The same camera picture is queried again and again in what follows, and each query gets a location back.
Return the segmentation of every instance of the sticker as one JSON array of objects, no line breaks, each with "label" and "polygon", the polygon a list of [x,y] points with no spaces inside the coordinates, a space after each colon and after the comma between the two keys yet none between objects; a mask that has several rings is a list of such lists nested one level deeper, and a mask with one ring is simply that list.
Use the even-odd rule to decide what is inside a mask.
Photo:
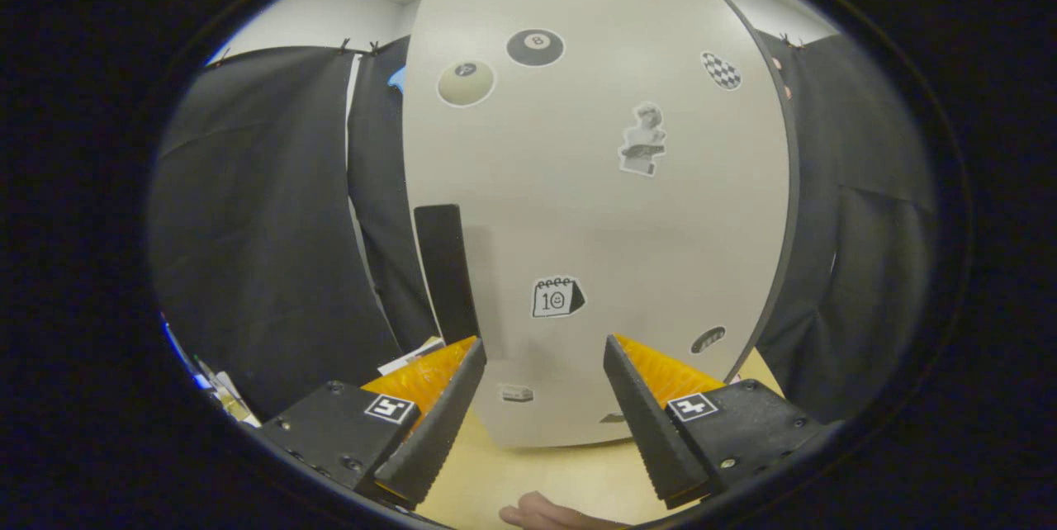
[{"label": "sticker", "polygon": [[712,401],[705,398],[705,395],[701,392],[669,400],[668,408],[683,422],[692,421],[693,419],[720,412],[716,404],[712,404]]},{"label": "sticker", "polygon": [[364,412],[384,421],[400,424],[407,418],[407,414],[411,413],[411,406],[413,405],[414,402],[409,400],[401,400],[400,398],[381,394]]},{"label": "sticker", "polygon": [[664,116],[654,103],[645,102],[632,112],[638,125],[624,130],[624,145],[616,149],[620,158],[620,170],[653,177],[656,163],[653,159],[666,153],[665,140],[668,133],[661,129]]},{"label": "sticker", "polygon": [[698,340],[693,341],[693,344],[690,345],[690,352],[698,354],[702,350],[723,340],[725,335],[726,328],[723,326],[717,326],[698,336]]},{"label": "sticker", "polygon": [[479,59],[464,59],[449,66],[437,81],[437,94],[452,107],[477,105],[495,88],[495,72]]},{"label": "sticker", "polygon": [[499,384],[499,398],[503,402],[532,402],[536,394],[523,385]]},{"label": "sticker", "polygon": [[506,53],[522,66],[546,66],[561,58],[565,43],[553,31],[528,29],[519,31],[506,41]]},{"label": "sticker", "polygon": [[722,57],[705,51],[701,54],[701,65],[720,88],[734,90],[741,86],[741,72]]},{"label": "sticker", "polygon": [[533,286],[533,317],[567,317],[587,303],[580,282],[573,276],[549,276]]},{"label": "sticker", "polygon": [[407,354],[401,357],[400,359],[390,361],[385,365],[382,365],[381,367],[378,367],[378,372],[381,372],[383,376],[388,376],[389,373],[396,371],[396,369],[409,365],[414,361],[418,361],[420,358],[426,357],[426,354],[429,354],[430,352],[434,352],[442,348],[444,348],[444,340],[439,337],[431,337],[428,341],[426,341],[426,344],[420,346],[419,349],[412,350],[411,352],[408,352]]}]

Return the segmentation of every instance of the white curved board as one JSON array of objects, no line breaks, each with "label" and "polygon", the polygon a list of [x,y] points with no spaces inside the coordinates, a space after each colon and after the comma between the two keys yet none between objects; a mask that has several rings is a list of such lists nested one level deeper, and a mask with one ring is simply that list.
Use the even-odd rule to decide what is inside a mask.
[{"label": "white curved board", "polygon": [[[451,84],[482,72],[494,79]],[[767,60],[725,0],[422,0],[404,160],[412,209],[461,207],[488,353],[474,408],[497,443],[628,437],[600,422],[619,412],[608,334],[720,379],[746,350],[790,154]]]}]

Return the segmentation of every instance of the white wall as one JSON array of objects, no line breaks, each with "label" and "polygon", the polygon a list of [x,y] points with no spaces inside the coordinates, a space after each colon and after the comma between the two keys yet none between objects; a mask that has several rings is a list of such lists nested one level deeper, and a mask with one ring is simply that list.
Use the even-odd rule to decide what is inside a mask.
[{"label": "white wall", "polygon": [[[828,37],[837,32],[833,25],[821,16],[815,14],[802,2],[779,0],[730,0],[745,15],[752,25],[763,33],[776,37],[783,33],[794,42],[811,42]],[[411,34],[414,24],[414,14],[419,11],[419,1],[413,1],[403,7],[395,31],[398,38]]]},{"label": "white wall", "polygon": [[401,8],[400,18],[396,20],[396,29],[393,31],[393,38],[407,37],[411,34],[411,26],[414,25],[414,15],[419,12],[419,1],[415,0]]},{"label": "white wall", "polygon": [[387,0],[277,0],[222,45],[209,62],[258,49],[290,45],[370,49],[393,39],[402,6]]}]

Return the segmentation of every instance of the screw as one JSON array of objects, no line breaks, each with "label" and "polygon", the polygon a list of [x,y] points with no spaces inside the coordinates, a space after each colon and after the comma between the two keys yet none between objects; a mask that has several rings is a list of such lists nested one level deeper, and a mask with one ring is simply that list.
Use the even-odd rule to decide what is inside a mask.
[{"label": "screw", "polygon": [[351,470],[352,472],[359,472],[363,469],[363,464],[356,461],[355,458],[350,456],[341,456],[341,465]]}]

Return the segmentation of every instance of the finger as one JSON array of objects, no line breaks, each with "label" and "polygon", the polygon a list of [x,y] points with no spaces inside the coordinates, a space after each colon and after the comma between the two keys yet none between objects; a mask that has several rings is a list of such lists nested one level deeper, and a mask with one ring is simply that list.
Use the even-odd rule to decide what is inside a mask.
[{"label": "finger", "polygon": [[538,512],[526,513],[522,526],[524,530],[577,530],[563,524],[559,524]]},{"label": "finger", "polygon": [[502,519],[511,526],[518,526],[520,528],[524,527],[524,514],[521,514],[521,510],[513,506],[506,506],[505,508],[499,510],[499,519]]},{"label": "finger", "polygon": [[543,517],[578,530],[613,530],[627,526],[617,522],[592,517],[572,508],[556,505],[535,491],[522,495],[521,499],[518,500],[518,507],[525,514],[539,513]]}]

